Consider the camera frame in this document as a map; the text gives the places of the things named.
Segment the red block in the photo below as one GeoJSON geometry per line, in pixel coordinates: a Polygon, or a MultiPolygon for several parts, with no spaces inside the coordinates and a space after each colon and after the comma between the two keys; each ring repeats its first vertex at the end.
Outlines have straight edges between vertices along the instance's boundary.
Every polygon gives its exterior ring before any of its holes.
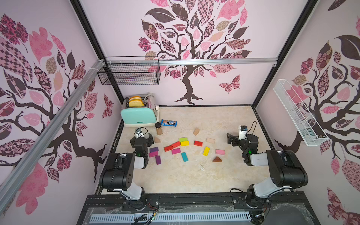
{"type": "Polygon", "coordinates": [[[172,145],[170,145],[170,146],[165,147],[164,151],[168,152],[168,151],[172,151],[173,149],[174,149],[174,147],[172,145]]]}
{"type": "Polygon", "coordinates": [[[194,141],[194,145],[195,145],[195,146],[200,146],[200,147],[202,147],[202,146],[203,146],[203,142],[194,141]]]}
{"type": "Polygon", "coordinates": [[[181,146],[181,143],[178,141],[178,142],[176,142],[176,143],[174,143],[174,144],[172,144],[172,148],[173,149],[176,149],[176,148],[178,148],[178,147],[180,147],[181,146]]]}

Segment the blue candy bag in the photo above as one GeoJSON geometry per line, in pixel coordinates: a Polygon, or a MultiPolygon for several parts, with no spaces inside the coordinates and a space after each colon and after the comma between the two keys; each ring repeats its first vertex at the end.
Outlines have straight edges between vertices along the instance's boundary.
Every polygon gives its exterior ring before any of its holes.
{"type": "Polygon", "coordinates": [[[178,122],[172,120],[161,120],[161,126],[165,127],[177,127],[178,122]]]}

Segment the purple rectangular block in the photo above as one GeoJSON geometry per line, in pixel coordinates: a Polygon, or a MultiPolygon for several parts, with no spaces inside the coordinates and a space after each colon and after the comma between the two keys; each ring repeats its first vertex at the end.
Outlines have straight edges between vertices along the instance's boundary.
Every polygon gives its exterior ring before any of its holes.
{"type": "Polygon", "coordinates": [[[158,147],[154,147],[154,148],[149,149],[149,153],[158,152],[158,151],[159,151],[158,147]]]}

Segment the magenta block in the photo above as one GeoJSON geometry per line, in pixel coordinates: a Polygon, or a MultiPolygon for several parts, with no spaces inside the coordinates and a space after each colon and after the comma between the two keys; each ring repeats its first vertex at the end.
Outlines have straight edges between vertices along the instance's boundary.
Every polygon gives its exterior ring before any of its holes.
{"type": "Polygon", "coordinates": [[[173,154],[173,155],[179,154],[179,153],[181,153],[181,149],[180,149],[180,148],[172,149],[172,154],[173,154]]]}
{"type": "Polygon", "coordinates": [[[154,151],[154,152],[150,152],[149,153],[149,157],[152,158],[152,157],[156,157],[158,156],[158,151],[154,151]]]}

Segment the beige rectangular block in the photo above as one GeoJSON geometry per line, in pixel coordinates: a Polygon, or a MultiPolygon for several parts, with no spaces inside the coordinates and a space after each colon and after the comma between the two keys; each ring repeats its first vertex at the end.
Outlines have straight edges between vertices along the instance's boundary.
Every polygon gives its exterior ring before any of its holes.
{"type": "Polygon", "coordinates": [[[214,144],[216,142],[216,140],[212,139],[212,138],[206,138],[206,142],[214,144]]]}

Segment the purple triangle block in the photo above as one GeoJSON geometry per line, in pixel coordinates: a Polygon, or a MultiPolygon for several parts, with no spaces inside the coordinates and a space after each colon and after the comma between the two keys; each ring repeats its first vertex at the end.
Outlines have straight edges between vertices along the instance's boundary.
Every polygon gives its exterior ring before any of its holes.
{"type": "Polygon", "coordinates": [[[155,160],[156,160],[157,165],[161,165],[161,157],[160,156],[156,156],[155,160]]]}

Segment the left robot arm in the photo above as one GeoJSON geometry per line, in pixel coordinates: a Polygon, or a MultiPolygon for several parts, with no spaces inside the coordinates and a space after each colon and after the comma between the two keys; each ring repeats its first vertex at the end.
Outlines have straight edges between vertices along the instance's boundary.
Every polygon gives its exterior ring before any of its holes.
{"type": "Polygon", "coordinates": [[[145,169],[149,162],[148,148],[154,144],[152,137],[133,137],[133,153],[111,153],[99,178],[99,186],[107,192],[118,192],[137,211],[147,207],[143,187],[133,182],[134,170],[145,169]]]}

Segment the yellow block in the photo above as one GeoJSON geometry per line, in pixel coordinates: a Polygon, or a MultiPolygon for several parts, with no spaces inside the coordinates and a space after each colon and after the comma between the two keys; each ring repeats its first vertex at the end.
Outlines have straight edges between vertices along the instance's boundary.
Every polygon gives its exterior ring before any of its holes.
{"type": "Polygon", "coordinates": [[[210,148],[209,148],[209,147],[205,147],[202,154],[203,154],[204,156],[208,156],[208,155],[209,155],[209,152],[210,152],[210,148]]]}
{"type": "Polygon", "coordinates": [[[182,141],[181,146],[190,146],[189,141],[182,141]]]}

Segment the pink flat block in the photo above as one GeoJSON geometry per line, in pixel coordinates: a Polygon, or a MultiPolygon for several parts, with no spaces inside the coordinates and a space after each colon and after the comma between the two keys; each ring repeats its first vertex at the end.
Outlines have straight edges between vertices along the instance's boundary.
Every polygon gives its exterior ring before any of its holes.
{"type": "Polygon", "coordinates": [[[215,153],[217,154],[217,155],[225,155],[225,151],[224,150],[219,150],[219,149],[216,149],[215,150],[215,153]]]}

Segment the teal rectangular block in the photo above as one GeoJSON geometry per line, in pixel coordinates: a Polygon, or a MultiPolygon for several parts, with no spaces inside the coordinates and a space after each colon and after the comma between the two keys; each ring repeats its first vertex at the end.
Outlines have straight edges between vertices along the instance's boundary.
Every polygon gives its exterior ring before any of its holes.
{"type": "Polygon", "coordinates": [[[182,152],[181,156],[182,156],[183,162],[188,162],[188,157],[185,152],[182,152]]]}

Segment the natural wood triangle block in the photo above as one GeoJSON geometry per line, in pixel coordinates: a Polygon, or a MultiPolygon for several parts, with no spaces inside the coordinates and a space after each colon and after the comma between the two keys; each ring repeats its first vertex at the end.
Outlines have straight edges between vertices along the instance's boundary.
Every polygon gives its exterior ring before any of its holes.
{"type": "Polygon", "coordinates": [[[161,143],[161,140],[158,137],[154,137],[154,143],[161,143]]]}

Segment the yellow toast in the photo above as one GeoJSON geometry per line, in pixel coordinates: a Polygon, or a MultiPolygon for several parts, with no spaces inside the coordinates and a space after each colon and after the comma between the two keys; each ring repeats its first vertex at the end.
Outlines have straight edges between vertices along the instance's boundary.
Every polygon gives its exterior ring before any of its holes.
{"type": "Polygon", "coordinates": [[[128,99],[129,102],[130,102],[130,101],[134,101],[134,100],[140,100],[140,101],[142,101],[142,97],[140,97],[140,96],[134,96],[134,97],[130,97],[130,98],[128,99]]]}
{"type": "Polygon", "coordinates": [[[140,99],[131,100],[128,103],[129,107],[144,107],[145,104],[140,99]]]}

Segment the yellow toast back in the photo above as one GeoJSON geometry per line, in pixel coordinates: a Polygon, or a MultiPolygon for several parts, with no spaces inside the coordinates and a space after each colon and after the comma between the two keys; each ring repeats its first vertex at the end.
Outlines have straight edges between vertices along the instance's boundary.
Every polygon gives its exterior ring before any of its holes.
{"type": "Polygon", "coordinates": [[[130,98],[128,99],[129,102],[130,102],[130,101],[134,101],[134,100],[140,100],[140,101],[142,101],[142,97],[140,97],[140,96],[134,96],[134,97],[130,97],[130,98]]]}

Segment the lime green block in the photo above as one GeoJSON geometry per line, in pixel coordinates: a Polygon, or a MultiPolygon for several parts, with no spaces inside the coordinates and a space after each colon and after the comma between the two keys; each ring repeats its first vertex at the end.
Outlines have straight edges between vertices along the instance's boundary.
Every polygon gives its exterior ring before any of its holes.
{"type": "Polygon", "coordinates": [[[187,137],[179,138],[179,141],[180,142],[186,142],[186,141],[188,141],[188,138],[187,137]]]}

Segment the brown triangle block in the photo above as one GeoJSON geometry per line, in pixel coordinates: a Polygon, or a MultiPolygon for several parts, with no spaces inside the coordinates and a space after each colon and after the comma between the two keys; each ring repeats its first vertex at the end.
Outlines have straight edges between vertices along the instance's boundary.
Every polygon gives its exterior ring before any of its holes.
{"type": "Polygon", "coordinates": [[[212,162],[213,162],[213,163],[219,163],[219,162],[222,162],[222,159],[221,159],[220,157],[216,156],[216,157],[213,159],[212,162]]]}

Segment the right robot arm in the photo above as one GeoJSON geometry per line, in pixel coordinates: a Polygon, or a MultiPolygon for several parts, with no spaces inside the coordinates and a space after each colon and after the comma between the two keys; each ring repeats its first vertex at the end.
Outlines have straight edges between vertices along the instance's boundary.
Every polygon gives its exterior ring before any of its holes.
{"type": "Polygon", "coordinates": [[[308,175],[293,151],[267,150],[258,152],[258,137],[242,134],[226,135],[227,143],[239,147],[244,163],[253,167],[268,167],[270,176],[260,183],[252,184],[246,191],[246,205],[257,208],[255,200],[269,198],[284,189],[297,189],[307,185],[308,175]]]}

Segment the yellow toast front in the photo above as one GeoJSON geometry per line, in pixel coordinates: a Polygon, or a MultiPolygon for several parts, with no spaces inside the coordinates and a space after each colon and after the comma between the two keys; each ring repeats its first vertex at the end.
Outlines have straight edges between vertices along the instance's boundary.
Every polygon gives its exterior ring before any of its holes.
{"type": "Polygon", "coordinates": [[[145,104],[140,99],[131,100],[128,103],[129,107],[144,107],[145,104]]]}

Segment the mint green toaster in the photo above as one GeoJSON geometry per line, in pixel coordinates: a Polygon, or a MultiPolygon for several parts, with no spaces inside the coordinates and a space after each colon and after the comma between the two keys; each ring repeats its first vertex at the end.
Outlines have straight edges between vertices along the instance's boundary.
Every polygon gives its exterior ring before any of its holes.
{"type": "Polygon", "coordinates": [[[144,107],[129,107],[128,99],[134,96],[128,96],[124,98],[121,109],[121,118],[125,127],[148,127],[154,126],[159,122],[160,109],[156,104],[155,97],[152,93],[137,95],[142,97],[142,101],[145,104],[144,107]]]}

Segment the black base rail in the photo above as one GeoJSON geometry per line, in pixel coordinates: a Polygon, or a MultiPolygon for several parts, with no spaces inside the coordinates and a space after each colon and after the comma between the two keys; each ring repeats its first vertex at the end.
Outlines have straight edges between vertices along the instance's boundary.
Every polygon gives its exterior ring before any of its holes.
{"type": "Polygon", "coordinates": [[[89,225],[93,214],[146,214],[183,212],[249,212],[250,221],[177,222],[143,225],[318,225],[306,195],[301,191],[279,192],[269,198],[255,200],[257,208],[246,205],[245,193],[180,193],[147,194],[147,207],[137,211],[121,195],[92,195],[86,198],[77,223],[89,225]]]}

